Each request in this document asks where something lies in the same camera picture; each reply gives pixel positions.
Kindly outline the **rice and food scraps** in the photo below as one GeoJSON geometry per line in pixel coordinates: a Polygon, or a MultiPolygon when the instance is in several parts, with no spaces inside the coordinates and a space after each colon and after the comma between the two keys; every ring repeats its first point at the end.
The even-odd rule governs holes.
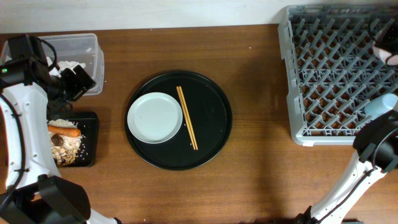
{"type": "MultiPolygon", "coordinates": [[[[56,119],[47,122],[47,126],[57,126],[62,128],[77,128],[81,131],[81,136],[78,138],[70,138],[61,135],[63,138],[63,146],[54,146],[50,140],[51,151],[53,159],[57,166],[65,167],[77,165],[78,161],[87,161],[88,151],[83,143],[86,139],[82,130],[78,127],[78,123],[67,119],[56,119]]],[[[55,133],[49,131],[50,138],[55,133]]]]}

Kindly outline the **clear plastic bin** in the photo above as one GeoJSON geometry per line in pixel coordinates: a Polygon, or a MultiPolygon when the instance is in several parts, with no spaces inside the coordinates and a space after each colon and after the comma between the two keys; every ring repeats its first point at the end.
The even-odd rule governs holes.
{"type": "MultiPolygon", "coordinates": [[[[75,34],[75,35],[56,35],[45,37],[44,40],[55,47],[58,55],[57,61],[76,61],[85,63],[85,71],[95,80],[96,85],[88,90],[84,95],[96,95],[101,93],[104,78],[104,55],[99,47],[98,39],[95,34],[75,34]]],[[[6,56],[11,59],[9,47],[7,52],[3,52],[1,57],[6,56]]],[[[19,85],[6,88],[6,61],[1,62],[1,92],[15,91],[16,93],[29,93],[31,90],[38,91],[46,95],[38,85],[32,87],[21,87],[19,85]]]]}

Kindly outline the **wooden chopstick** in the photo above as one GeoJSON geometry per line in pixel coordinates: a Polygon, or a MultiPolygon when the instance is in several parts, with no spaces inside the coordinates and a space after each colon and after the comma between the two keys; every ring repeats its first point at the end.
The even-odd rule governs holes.
{"type": "Polygon", "coordinates": [[[196,147],[195,140],[194,140],[194,137],[193,137],[192,125],[191,125],[191,122],[190,122],[189,117],[188,117],[188,113],[187,113],[187,108],[186,108],[185,100],[183,99],[182,89],[181,89],[180,86],[177,86],[176,89],[177,89],[178,97],[179,97],[180,102],[181,102],[181,107],[182,107],[182,111],[183,111],[183,116],[184,116],[184,118],[185,118],[185,123],[186,123],[186,127],[187,127],[187,129],[188,129],[188,134],[189,134],[189,136],[190,136],[190,140],[191,140],[191,143],[192,143],[192,147],[193,147],[193,150],[196,151],[196,150],[197,150],[197,147],[196,147]]]}
{"type": "MultiPolygon", "coordinates": [[[[191,121],[191,119],[190,119],[190,114],[189,114],[189,111],[188,111],[188,107],[187,107],[186,100],[185,100],[185,104],[186,104],[186,108],[187,108],[188,117],[189,117],[189,120],[190,120],[191,125],[192,125],[192,121],[191,121]]],[[[193,125],[192,125],[192,133],[193,133],[193,137],[194,137],[194,140],[195,140],[195,144],[196,144],[196,147],[197,147],[197,150],[198,150],[198,144],[197,144],[197,140],[196,140],[196,137],[195,137],[195,132],[194,132],[194,129],[193,129],[193,125]]]]}

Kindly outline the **white small bowl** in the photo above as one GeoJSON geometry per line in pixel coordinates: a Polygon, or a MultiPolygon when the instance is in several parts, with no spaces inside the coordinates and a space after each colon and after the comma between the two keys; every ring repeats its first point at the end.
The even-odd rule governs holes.
{"type": "Polygon", "coordinates": [[[377,47],[373,47],[373,53],[386,65],[397,66],[397,54],[393,55],[392,53],[377,47]]]}

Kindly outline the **round black serving tray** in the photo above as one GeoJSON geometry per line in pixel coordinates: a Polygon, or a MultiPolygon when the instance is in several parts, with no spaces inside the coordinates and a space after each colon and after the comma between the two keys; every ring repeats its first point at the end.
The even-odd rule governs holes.
{"type": "Polygon", "coordinates": [[[153,166],[167,170],[192,169],[210,161],[226,144],[232,123],[231,106],[222,89],[199,73],[183,70],[163,73],[140,86],[129,100],[124,118],[126,136],[135,152],[153,166]],[[178,133],[160,144],[144,143],[127,129],[127,111],[142,95],[166,93],[181,106],[177,86],[183,90],[198,144],[197,151],[193,150],[184,116],[178,133]]]}

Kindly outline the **brown mushroom piece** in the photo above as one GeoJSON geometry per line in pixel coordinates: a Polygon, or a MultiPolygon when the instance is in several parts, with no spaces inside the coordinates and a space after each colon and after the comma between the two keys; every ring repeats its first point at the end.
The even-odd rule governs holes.
{"type": "Polygon", "coordinates": [[[50,140],[54,146],[63,146],[64,144],[63,138],[59,134],[54,134],[50,140]]]}

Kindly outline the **white tissue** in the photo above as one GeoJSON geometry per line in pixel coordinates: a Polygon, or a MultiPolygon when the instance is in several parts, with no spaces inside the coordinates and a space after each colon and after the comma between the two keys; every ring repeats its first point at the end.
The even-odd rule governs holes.
{"type": "Polygon", "coordinates": [[[76,61],[58,61],[56,66],[49,72],[49,74],[52,76],[61,77],[61,72],[64,71],[66,68],[73,70],[78,65],[82,68],[86,67],[85,63],[79,63],[76,61]]]}

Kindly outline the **orange carrot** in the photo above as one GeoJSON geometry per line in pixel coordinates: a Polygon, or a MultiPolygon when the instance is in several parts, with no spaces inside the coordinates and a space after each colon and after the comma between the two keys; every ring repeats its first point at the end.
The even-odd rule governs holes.
{"type": "Polygon", "coordinates": [[[70,138],[78,138],[81,136],[81,131],[77,128],[62,128],[57,126],[48,126],[48,130],[52,133],[67,136],[70,138]]]}

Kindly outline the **light blue cup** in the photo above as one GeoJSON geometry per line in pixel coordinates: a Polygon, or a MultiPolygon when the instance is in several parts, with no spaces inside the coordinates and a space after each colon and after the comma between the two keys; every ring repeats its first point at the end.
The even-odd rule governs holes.
{"type": "Polygon", "coordinates": [[[371,119],[376,119],[392,110],[395,107],[396,103],[397,95],[393,93],[387,93],[370,101],[364,107],[364,112],[365,115],[370,116],[371,119]]]}

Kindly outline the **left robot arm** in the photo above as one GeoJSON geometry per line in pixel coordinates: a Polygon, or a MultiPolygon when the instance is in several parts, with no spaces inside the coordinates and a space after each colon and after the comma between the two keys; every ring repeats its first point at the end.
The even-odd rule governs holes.
{"type": "Polygon", "coordinates": [[[119,223],[93,210],[84,188],[63,179],[53,159],[47,116],[77,101],[95,81],[81,66],[53,76],[46,40],[29,34],[7,40],[1,65],[1,111],[8,170],[1,218],[8,223],[119,223]]]}

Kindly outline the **pale grey plate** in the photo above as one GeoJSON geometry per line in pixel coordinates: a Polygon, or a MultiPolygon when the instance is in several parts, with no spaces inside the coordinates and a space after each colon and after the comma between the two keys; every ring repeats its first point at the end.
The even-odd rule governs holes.
{"type": "Polygon", "coordinates": [[[136,99],[127,111],[127,129],[138,140],[160,144],[179,131],[183,114],[180,103],[172,96],[152,92],[136,99]]]}

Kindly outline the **black rectangular tray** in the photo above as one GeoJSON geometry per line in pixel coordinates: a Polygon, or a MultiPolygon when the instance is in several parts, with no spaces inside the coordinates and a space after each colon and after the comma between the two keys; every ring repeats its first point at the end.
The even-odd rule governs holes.
{"type": "Polygon", "coordinates": [[[87,161],[78,161],[77,165],[65,167],[90,167],[95,163],[98,139],[99,120],[94,112],[76,112],[57,116],[55,119],[67,119],[78,123],[78,127],[86,137],[83,143],[88,151],[87,161]]]}

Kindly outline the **grey dishwasher rack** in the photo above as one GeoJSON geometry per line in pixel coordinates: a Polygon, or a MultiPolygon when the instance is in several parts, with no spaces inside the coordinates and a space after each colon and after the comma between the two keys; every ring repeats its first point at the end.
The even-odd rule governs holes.
{"type": "Polygon", "coordinates": [[[397,5],[296,5],[278,26],[287,69],[293,141],[350,145],[372,117],[371,100],[397,93],[397,69],[373,54],[374,38],[397,20],[397,5]]]}

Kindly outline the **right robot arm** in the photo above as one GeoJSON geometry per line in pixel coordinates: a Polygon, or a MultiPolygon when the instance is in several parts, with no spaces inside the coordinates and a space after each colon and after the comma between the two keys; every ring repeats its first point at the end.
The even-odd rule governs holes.
{"type": "Polygon", "coordinates": [[[350,144],[333,188],[295,223],[341,223],[372,184],[397,169],[397,16],[292,19],[289,119],[301,145],[350,144]]]}

